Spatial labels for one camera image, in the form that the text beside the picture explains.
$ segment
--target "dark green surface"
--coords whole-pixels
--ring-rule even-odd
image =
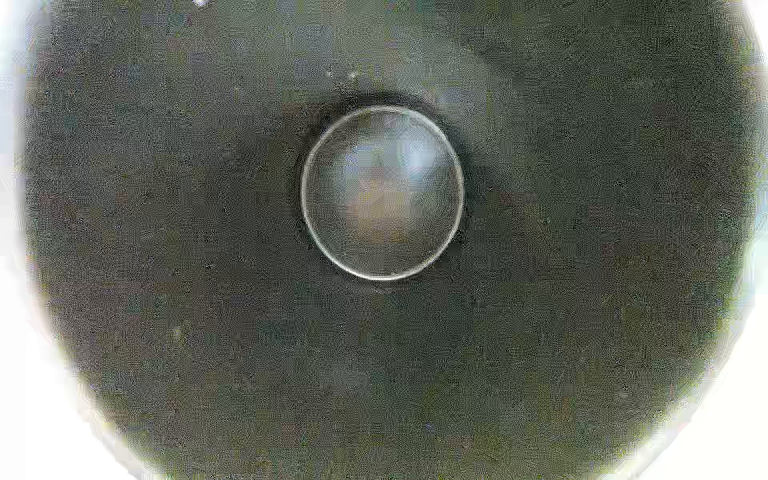
[[[595,472],[724,329],[756,123],[720,6],[56,2],[23,166],[61,347],[180,478]],[[382,91],[468,196],[436,264],[373,285],[311,244],[296,171],[318,112]]]

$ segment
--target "transparent sphere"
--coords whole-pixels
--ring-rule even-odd
[[[458,228],[464,180],[440,128],[407,108],[346,115],[306,159],[301,205],[319,248],[369,280],[424,269]]]

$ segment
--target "white background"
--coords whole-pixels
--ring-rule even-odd
[[[17,137],[10,108],[24,77],[22,55],[26,12],[33,2],[0,0],[0,458],[3,478],[77,478],[78,480],[133,478],[94,429],[102,425],[88,397],[77,393],[77,383],[36,330],[41,313],[34,307],[32,287],[25,280],[27,260],[20,255],[20,217],[15,211],[20,185],[14,174]],[[763,45],[768,41],[768,2],[745,0]],[[758,203],[768,207],[762,194]],[[643,478],[768,478],[763,463],[768,447],[766,385],[768,379],[768,248],[763,240],[746,256],[744,278],[754,282],[754,310],[730,361],[719,372],[717,387],[690,422],[672,424],[679,435],[644,472]],[[130,458],[119,442],[111,448]],[[642,459],[651,455],[638,451]],[[630,461],[605,478],[630,478]]]

